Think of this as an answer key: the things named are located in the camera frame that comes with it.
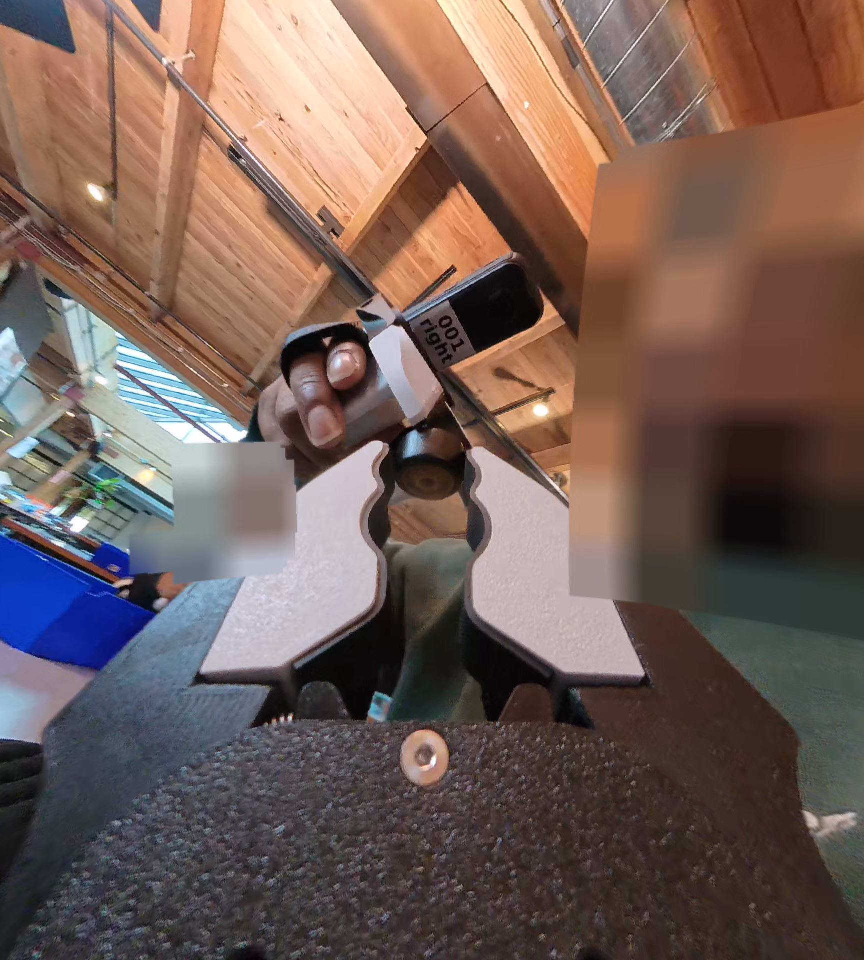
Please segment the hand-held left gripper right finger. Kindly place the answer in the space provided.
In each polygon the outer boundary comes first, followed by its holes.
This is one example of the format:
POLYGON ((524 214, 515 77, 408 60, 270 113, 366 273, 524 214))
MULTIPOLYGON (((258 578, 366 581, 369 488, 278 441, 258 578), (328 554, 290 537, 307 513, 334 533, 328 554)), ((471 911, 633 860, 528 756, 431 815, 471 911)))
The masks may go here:
POLYGON ((465 456, 471 622, 560 687, 637 687, 645 670, 609 599, 569 588, 568 507, 482 447, 465 456))

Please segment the black lego wheel gold hub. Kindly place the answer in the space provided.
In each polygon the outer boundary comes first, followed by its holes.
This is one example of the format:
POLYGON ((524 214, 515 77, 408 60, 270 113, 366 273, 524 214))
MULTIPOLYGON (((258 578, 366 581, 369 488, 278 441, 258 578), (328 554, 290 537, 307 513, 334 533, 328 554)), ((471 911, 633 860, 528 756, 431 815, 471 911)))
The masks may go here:
POLYGON ((465 471, 464 441, 442 427, 412 427, 392 450, 396 485, 409 498, 440 501, 454 496, 465 471))

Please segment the blue storage bin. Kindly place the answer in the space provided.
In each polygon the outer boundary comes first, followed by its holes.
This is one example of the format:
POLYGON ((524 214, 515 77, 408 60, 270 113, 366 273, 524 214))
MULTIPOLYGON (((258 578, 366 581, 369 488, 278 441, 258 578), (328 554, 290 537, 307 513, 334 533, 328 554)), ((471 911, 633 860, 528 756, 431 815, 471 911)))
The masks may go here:
POLYGON ((78 598, 111 585, 0 533, 0 640, 30 653, 78 598))
POLYGON ((143 630, 154 612, 115 593, 79 596, 32 643, 30 654, 99 670, 143 630))

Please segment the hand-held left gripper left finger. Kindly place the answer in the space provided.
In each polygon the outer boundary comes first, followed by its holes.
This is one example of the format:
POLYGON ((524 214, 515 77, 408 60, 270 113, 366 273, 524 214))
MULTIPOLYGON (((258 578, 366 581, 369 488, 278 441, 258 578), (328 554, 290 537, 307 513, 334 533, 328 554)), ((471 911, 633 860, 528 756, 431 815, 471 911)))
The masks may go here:
POLYGON ((384 604, 390 535, 390 446, 368 442, 296 496, 294 555, 279 573, 246 577, 199 677, 276 684, 374 618, 384 604))

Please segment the person's right hand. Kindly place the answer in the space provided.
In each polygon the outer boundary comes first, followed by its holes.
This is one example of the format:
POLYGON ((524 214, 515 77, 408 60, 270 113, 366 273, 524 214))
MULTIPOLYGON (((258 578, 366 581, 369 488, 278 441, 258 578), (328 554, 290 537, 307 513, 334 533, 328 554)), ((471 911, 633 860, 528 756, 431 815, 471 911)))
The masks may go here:
POLYGON ((347 442, 344 396, 366 376, 366 348, 354 340, 310 342, 287 373, 264 390, 255 413, 258 438, 315 460, 347 442))

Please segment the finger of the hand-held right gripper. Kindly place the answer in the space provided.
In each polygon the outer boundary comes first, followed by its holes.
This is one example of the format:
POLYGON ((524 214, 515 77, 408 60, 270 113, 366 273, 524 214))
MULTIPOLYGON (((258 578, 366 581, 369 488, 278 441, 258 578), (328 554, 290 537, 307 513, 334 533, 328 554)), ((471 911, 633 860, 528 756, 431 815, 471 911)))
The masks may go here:
POLYGON ((393 323, 371 338, 369 348, 378 370, 410 427, 425 422, 444 400, 444 390, 409 333, 393 323))

